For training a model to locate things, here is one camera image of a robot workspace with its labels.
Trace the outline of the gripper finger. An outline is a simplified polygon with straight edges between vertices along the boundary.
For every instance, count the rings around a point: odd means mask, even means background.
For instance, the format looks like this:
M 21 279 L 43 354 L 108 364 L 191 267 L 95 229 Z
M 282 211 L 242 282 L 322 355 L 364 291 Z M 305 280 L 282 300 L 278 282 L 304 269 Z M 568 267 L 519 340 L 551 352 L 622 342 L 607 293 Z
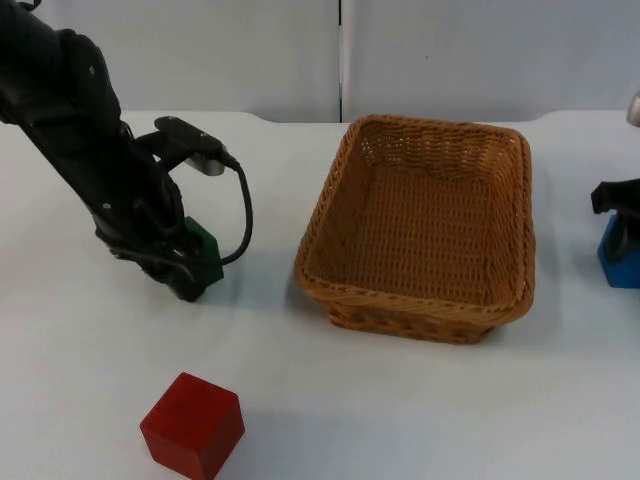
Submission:
M 158 283 L 167 286 L 179 299 L 195 302 L 207 289 L 206 268 L 184 260 L 166 258 L 144 259 L 142 270 Z
M 639 219 L 617 212 L 610 232 L 610 260 L 620 262 L 639 250 Z
M 202 235 L 198 231 L 187 230 L 182 238 L 182 247 L 188 258 L 202 258 L 206 250 Z

